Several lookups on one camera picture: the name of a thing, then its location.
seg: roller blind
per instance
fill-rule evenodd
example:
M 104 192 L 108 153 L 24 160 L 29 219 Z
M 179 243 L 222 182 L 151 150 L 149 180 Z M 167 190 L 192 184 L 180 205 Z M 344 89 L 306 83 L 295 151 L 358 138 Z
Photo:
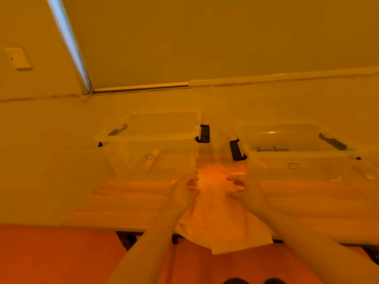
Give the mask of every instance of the roller blind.
M 62 0 L 95 88 L 379 65 L 379 0 Z

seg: person's right hand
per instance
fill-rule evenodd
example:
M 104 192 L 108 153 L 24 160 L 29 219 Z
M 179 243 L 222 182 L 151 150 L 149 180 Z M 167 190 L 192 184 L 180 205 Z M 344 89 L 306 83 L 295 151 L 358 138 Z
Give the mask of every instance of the person's right hand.
M 260 218 L 272 209 L 256 180 L 247 179 L 244 175 L 231 175 L 226 180 L 233 181 L 234 185 L 245 187 L 244 190 L 227 191 L 225 195 L 238 200 L 250 213 Z

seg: person's left hand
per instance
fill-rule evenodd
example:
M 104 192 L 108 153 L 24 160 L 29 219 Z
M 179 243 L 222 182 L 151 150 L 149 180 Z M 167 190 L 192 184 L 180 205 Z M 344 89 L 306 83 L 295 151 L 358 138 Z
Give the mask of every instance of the person's left hand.
M 200 194 L 200 190 L 195 188 L 198 180 L 198 177 L 191 175 L 178 179 L 172 186 L 168 208 L 180 213 L 180 215 L 186 212 Z

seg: hand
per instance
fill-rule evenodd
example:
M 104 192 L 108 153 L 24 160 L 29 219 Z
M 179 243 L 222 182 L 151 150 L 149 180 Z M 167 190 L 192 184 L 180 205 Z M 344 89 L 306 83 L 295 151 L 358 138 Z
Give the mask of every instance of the hand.
M 178 179 L 172 186 L 168 208 L 180 213 L 180 215 L 186 212 L 200 194 L 200 190 L 195 188 L 198 180 L 198 177 L 191 175 Z
M 272 209 L 271 204 L 268 202 L 267 197 L 256 180 L 247 180 L 244 175 L 228 176 L 226 180 L 233 181 L 234 185 L 245 187 L 244 190 L 227 191 L 225 195 L 238 200 L 250 213 L 260 218 Z

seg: forearm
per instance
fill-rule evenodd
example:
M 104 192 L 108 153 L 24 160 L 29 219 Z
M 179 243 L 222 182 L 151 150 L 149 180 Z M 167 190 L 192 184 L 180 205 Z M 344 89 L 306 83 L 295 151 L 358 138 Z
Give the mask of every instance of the forearm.
M 278 212 L 267 210 L 259 218 L 325 283 L 369 284 L 379 282 L 379 266 L 306 225 Z
M 180 216 L 179 212 L 169 208 L 161 212 L 126 253 L 107 284 L 155 284 Z

